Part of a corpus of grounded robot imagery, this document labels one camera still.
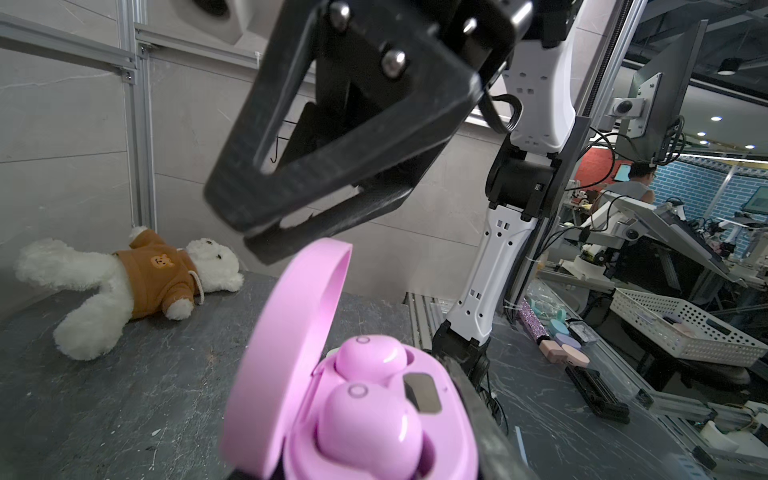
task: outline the white plastic basket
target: white plastic basket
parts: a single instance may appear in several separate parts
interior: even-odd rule
[[[768,352],[765,343],[679,298],[617,288],[611,310],[678,359],[752,366]],[[662,318],[669,313],[685,322],[696,337]]]

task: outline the robotic arm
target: robotic arm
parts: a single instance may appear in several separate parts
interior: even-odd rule
[[[273,263],[386,214],[478,104],[507,134],[488,175],[484,236],[461,299],[435,336],[475,385],[495,307],[553,217],[587,136],[570,98],[581,1],[286,0],[263,66],[206,183],[217,214]],[[263,159],[310,64],[308,103],[272,174]],[[503,74],[507,94],[492,97]],[[513,109],[505,124],[492,101]],[[359,193],[284,228],[293,211],[353,185]]]

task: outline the earbud case lid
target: earbud case lid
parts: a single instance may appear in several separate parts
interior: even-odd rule
[[[280,276],[245,349],[224,414],[220,450],[243,472],[269,478],[323,352],[352,245],[324,238]]]

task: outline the black ceiling lamp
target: black ceiling lamp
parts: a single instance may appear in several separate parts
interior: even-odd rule
[[[739,71],[739,66],[741,65],[742,61],[743,59],[738,57],[726,58],[725,60],[723,60],[723,63],[720,64],[720,68],[717,69],[717,74],[718,75],[736,74],[736,72]]]

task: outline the man with black hair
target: man with black hair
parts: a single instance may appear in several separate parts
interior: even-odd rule
[[[640,200],[646,204],[652,204],[656,200],[656,194],[648,188],[656,176],[656,167],[649,164],[634,162],[629,169],[628,182],[616,182],[608,185],[603,192],[611,192],[618,195],[627,195],[628,197]],[[607,202],[602,197],[592,205],[592,212],[598,211]]]

